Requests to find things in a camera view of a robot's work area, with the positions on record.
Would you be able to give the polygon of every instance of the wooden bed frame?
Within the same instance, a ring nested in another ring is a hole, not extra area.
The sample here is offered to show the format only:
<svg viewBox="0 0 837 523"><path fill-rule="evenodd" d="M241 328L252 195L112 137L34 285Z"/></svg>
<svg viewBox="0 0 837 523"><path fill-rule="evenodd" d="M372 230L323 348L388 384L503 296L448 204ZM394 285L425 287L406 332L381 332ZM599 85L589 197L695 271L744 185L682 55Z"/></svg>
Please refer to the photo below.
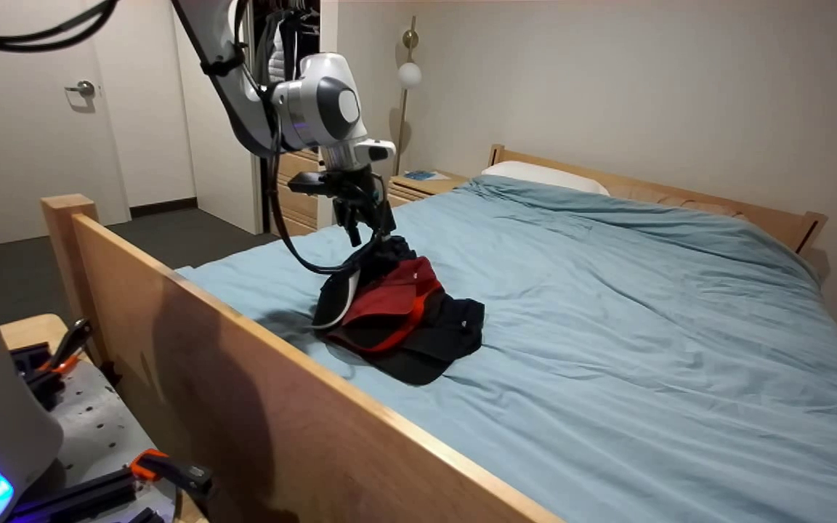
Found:
<svg viewBox="0 0 837 523"><path fill-rule="evenodd" d="M770 209L770 207L752 207L744 200L686 193L686 188L663 185L663 182L644 182L644 181L606 175L606 172L583 169L576 163L544 159L544 158L509 152L504 145L494 145L491 163L509 163L509 159L593 178L615 197L653 200L664 207L686 207L686 209L717 211L717 214L738 214L760 227L768 235L772 235L778 243L785 243L792 252L801 252L818 235L826 224L826 214L818 211L785 211L785 209Z"/></svg>
<svg viewBox="0 0 837 523"><path fill-rule="evenodd" d="M586 169L494 149L494 159ZM595 175L741 209L792 251L821 224L760 207ZM95 220L86 197L47 197L71 313L93 360L150 438L215 473L215 519L557 519L516 487L372 400L300 348L183 283Z"/></svg>

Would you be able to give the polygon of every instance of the blue bed sheet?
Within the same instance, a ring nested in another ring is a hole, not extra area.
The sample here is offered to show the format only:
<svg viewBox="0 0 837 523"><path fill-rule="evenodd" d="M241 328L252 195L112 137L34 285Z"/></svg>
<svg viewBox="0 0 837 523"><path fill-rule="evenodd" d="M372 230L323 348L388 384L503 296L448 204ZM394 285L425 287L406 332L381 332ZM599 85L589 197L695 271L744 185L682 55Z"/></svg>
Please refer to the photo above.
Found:
<svg viewBox="0 0 837 523"><path fill-rule="evenodd" d="M282 243L180 274L563 519L837 519L837 326L744 220L475 178L398 233L489 307L430 386L320 344L323 280Z"/></svg>

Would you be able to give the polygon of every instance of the white pillow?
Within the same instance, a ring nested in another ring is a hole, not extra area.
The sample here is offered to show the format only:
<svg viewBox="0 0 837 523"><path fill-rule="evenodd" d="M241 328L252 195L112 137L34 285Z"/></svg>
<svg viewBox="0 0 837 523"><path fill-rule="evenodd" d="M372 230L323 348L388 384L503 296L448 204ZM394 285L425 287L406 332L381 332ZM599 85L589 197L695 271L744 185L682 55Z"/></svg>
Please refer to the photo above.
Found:
<svg viewBox="0 0 837 523"><path fill-rule="evenodd" d="M481 169L481 175L494 178L513 178L513 181L529 181L529 182L544 182L544 185L563 185L576 193L593 193L593 195L611 195L599 181L582 178L571 172L557 172L534 163L497 163Z"/></svg>

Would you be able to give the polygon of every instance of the cable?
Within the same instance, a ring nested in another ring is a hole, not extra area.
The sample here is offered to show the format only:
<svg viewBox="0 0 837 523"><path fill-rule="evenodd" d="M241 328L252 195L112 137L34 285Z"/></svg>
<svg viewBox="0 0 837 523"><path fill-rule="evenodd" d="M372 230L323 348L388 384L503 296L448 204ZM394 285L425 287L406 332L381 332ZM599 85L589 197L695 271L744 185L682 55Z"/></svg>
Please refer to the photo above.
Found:
<svg viewBox="0 0 837 523"><path fill-rule="evenodd" d="M80 14L71 14L70 20L58 24L58 25L48 25L39 31L26 31L26 36L0 36L0 52L53 52L53 49L74 46L74 44L86 41L89 36L95 36L111 20L117 7L119 7L119 0L102 0L89 9L83 9Z"/></svg>
<svg viewBox="0 0 837 523"><path fill-rule="evenodd" d="M382 227L375 227L372 235L369 235L369 242L366 242L361 251L353 251L343 265L333 265L333 267L329 267L329 265L311 265L308 259L300 256L300 251L295 251L295 243L292 243L292 239L291 239L291 233L287 233L287 227L284 227L282 209L278 209L278 149L271 155L266 193L263 193L263 195L266 195L266 200L272 204L272 220L275 220L275 233L278 233L282 243L284 243L284 246L291 251L291 256L292 256L301 267L308 267L311 274L324 274L324 275L332 275L332 274L350 274L350 271L361 267L362 256L382 239L382 235L381 235Z"/></svg>

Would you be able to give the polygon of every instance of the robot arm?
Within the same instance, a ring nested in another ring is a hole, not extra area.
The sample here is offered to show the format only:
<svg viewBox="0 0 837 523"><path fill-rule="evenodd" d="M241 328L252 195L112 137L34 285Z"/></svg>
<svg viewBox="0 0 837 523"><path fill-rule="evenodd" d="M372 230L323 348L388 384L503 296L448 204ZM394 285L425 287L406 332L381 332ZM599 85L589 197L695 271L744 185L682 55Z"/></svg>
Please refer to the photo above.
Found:
<svg viewBox="0 0 837 523"><path fill-rule="evenodd" d="M329 172L361 172L394 152L369 140L343 55L311 55L295 81L259 88L237 46L236 9L243 0L175 0L175 9L246 152L323 149Z"/></svg>
<svg viewBox="0 0 837 523"><path fill-rule="evenodd" d="M246 0L172 0L204 72L228 113L237 143L278 163L278 149L320 149L323 175L295 175L292 193L324 195L333 200L337 224L361 243L356 224L372 227L372 242L391 230L391 211L372 163L394 152L391 143L369 140L361 116L353 76L343 55L311 55L301 76L282 85L256 85L243 68L237 20ZM275 181L266 181L266 197L291 252L316 274L339 274L356 265L356 252L339 267L308 265L291 243L275 200Z"/></svg>

